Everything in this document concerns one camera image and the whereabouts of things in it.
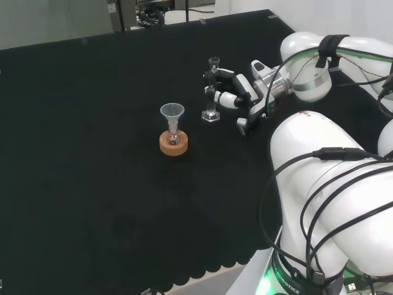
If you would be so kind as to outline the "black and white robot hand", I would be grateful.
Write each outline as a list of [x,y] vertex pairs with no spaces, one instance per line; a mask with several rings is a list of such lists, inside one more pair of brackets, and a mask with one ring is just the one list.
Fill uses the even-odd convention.
[[258,94],[243,74],[222,68],[220,58],[211,57],[209,68],[204,72],[204,95],[208,100],[207,108],[201,118],[208,122],[220,119],[217,107],[230,110],[248,109],[262,102],[263,95]]

